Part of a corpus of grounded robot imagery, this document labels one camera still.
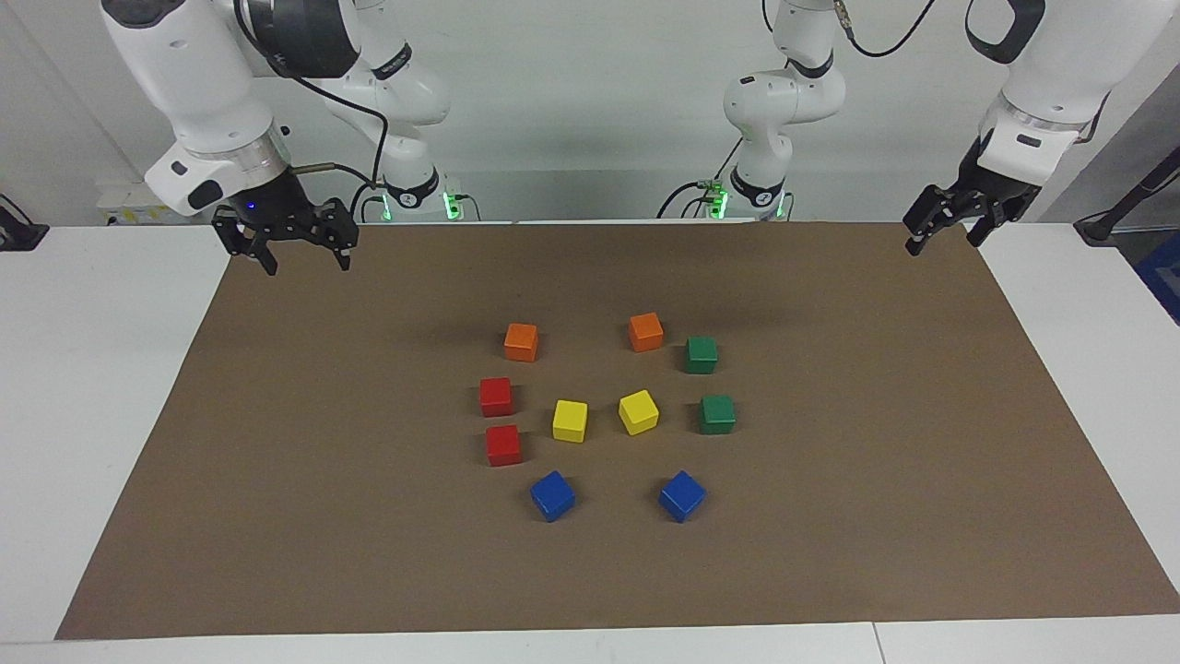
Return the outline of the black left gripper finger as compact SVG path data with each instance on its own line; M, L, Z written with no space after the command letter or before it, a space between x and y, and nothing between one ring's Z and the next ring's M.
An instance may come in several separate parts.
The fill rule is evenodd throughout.
M966 239L972 246L982 246L986 236L1008 222L1016 222L1025 213L1030 202L1025 197L1011 198L1011 200L986 202L985 213L968 231Z
M929 184L914 199L906 213L903 226L910 232L905 248L910 256L919 256L927 239L936 232L955 226L962 217L962 193L953 188Z

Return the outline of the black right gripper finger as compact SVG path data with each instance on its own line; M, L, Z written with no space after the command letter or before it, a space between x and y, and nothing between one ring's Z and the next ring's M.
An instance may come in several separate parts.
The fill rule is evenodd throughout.
M249 257L257 262L268 276L277 274L277 258L268 246L268 232L250 226L232 208L216 208L212 213L212 226L227 254Z
M319 206L319 239L336 257L341 270L350 269L350 251L358 246L359 226L341 198Z

